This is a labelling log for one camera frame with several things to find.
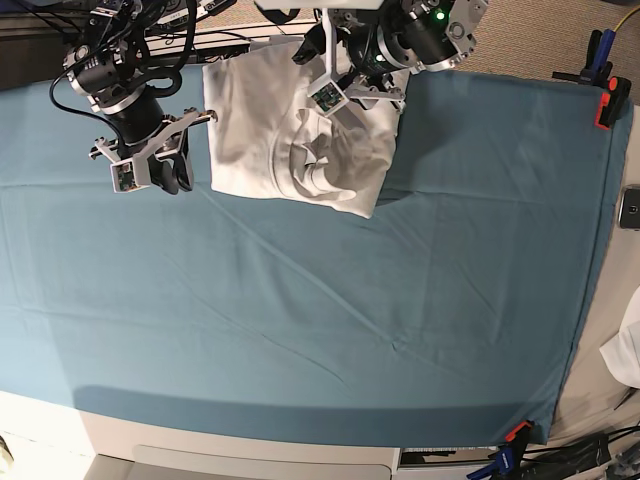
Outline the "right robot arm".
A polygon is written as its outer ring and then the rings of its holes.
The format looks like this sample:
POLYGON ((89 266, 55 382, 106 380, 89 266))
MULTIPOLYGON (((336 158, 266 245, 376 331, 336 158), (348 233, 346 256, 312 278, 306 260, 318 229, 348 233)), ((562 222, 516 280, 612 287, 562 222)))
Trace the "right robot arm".
POLYGON ((63 78, 91 106, 83 117, 102 122, 115 135, 97 138, 89 156, 108 160, 117 193, 150 186, 171 195, 193 189, 188 132, 217 115, 188 108, 173 116, 159 103, 180 90, 181 70, 194 46, 198 4, 186 6, 185 43, 170 66, 152 65, 145 39, 165 13, 163 1, 98 2, 64 58, 63 78))

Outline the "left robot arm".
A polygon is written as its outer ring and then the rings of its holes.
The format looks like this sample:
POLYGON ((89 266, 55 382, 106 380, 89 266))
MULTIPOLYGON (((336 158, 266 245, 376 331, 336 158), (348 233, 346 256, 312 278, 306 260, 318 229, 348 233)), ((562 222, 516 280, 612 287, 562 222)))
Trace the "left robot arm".
POLYGON ((375 10, 324 8, 292 61, 303 66, 324 58, 324 72, 311 82, 308 96, 325 116, 349 102, 370 110, 385 101, 402 110, 404 88, 393 75, 457 67, 474 53, 474 31, 488 8, 486 0, 383 1, 375 10))

